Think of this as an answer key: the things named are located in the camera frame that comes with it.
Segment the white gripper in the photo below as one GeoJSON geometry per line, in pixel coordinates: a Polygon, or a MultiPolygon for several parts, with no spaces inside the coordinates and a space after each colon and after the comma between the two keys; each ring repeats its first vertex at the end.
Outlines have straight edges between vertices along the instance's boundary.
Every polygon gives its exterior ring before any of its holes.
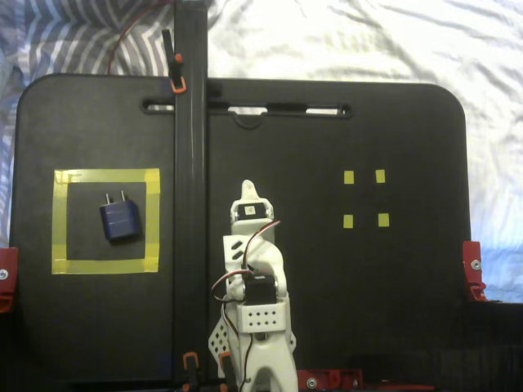
{"type": "Polygon", "coordinates": [[[230,222],[268,219],[273,220],[274,207],[266,198],[259,198],[251,180],[244,180],[241,185],[241,198],[235,200],[230,208],[230,222]]]}

